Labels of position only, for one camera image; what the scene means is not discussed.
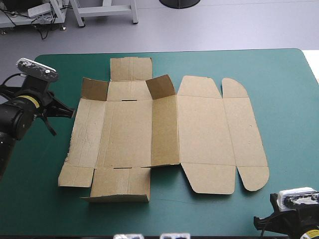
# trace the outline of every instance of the gray floor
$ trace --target gray floor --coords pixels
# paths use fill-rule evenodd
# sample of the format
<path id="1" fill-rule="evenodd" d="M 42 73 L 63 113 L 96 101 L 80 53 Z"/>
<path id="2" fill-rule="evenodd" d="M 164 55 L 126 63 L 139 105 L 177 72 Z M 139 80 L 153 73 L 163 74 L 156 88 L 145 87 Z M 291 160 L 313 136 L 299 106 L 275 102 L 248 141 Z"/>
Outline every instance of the gray floor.
<path id="1" fill-rule="evenodd" d="M 86 27 L 79 28 L 70 10 L 67 31 L 50 32 L 44 41 L 30 26 L 0 36 L 0 82 L 17 72 L 18 58 L 40 54 L 319 49 L 319 0 L 201 0 L 182 10 L 158 0 L 136 1 L 138 24 L 132 24 L 129 15 L 109 16 L 87 18 Z M 80 2 L 86 6 L 101 1 Z"/>

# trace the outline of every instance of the rounded cardboard flap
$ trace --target rounded cardboard flap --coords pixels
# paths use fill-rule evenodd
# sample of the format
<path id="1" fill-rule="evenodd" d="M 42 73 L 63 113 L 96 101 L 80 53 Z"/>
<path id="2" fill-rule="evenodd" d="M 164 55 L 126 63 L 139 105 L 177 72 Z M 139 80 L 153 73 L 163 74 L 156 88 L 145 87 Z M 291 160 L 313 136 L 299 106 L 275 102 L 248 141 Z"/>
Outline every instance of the rounded cardboard flap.
<path id="1" fill-rule="evenodd" d="M 268 182 L 268 166 L 245 166 L 237 168 L 244 187 L 248 191 L 257 191 L 264 187 Z"/>
<path id="2" fill-rule="evenodd" d="M 242 84 L 230 78 L 222 80 L 223 98 L 248 97 L 247 91 Z"/>

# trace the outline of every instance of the black round base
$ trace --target black round base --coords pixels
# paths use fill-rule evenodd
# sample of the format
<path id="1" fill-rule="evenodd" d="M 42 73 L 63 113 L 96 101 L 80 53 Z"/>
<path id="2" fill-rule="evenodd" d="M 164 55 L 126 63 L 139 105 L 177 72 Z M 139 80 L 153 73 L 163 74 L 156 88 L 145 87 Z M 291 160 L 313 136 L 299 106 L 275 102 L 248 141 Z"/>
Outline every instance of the black round base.
<path id="1" fill-rule="evenodd" d="M 170 8 L 182 9 L 194 6 L 200 2 L 200 0 L 159 0 L 163 5 Z"/>

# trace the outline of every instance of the yellow label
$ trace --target yellow label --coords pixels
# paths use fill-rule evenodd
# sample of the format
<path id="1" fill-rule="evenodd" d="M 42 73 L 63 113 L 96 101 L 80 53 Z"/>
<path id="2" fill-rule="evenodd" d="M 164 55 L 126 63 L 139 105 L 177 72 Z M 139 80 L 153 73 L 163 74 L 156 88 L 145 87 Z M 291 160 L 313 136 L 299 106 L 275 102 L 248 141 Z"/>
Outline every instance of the yellow label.
<path id="1" fill-rule="evenodd" d="M 307 234 L 310 238 L 319 237 L 319 230 L 310 230 L 310 231 L 306 232 L 306 234 Z"/>
<path id="2" fill-rule="evenodd" d="M 25 98 L 25 99 L 27 99 L 27 100 L 30 100 L 32 103 L 34 103 L 34 105 L 35 105 L 36 108 L 39 108 L 39 107 L 40 107 L 38 101 L 36 101 L 36 99 L 33 98 L 33 97 L 31 97 L 31 96 L 18 96 L 18 97 L 21 97 L 21 98 Z"/>

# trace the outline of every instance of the white object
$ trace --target white object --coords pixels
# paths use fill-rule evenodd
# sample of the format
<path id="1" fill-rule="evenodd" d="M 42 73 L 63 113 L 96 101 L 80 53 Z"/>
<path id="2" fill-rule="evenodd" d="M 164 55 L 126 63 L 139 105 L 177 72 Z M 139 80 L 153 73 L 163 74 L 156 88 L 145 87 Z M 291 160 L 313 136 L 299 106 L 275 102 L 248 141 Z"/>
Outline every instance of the white object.
<path id="1" fill-rule="evenodd" d="M 309 187 L 305 187 L 305 188 L 294 188 L 294 189 L 290 189 L 290 190 L 283 190 L 280 191 L 278 193 L 278 198 L 277 198 L 277 205 L 279 207 L 279 211 L 283 212 L 283 211 L 288 211 L 290 210 L 289 208 L 287 208 L 284 204 L 285 199 L 288 196 L 298 196 L 298 195 L 302 195 L 305 193 L 315 193 L 316 190 L 313 188 L 309 188 Z"/>
<path id="2" fill-rule="evenodd" d="M 178 239 L 185 238 L 190 239 L 189 233 L 163 233 L 159 239 Z"/>
<path id="3" fill-rule="evenodd" d="M 113 239 L 144 239 L 142 234 L 116 234 Z"/>
<path id="4" fill-rule="evenodd" d="M 102 6 L 80 7 L 78 0 L 70 0 L 79 26 L 85 26 L 84 17 L 110 16 L 132 14 L 133 23 L 138 23 L 135 0 L 130 0 L 130 5 L 112 5 L 112 0 L 103 0 Z"/>
<path id="5" fill-rule="evenodd" d="M 35 17 L 40 16 L 43 14 L 46 14 L 48 12 L 51 12 L 51 5 L 49 3 L 45 3 L 39 6 L 35 6 L 33 8 L 28 9 L 28 15 L 29 17 Z"/>

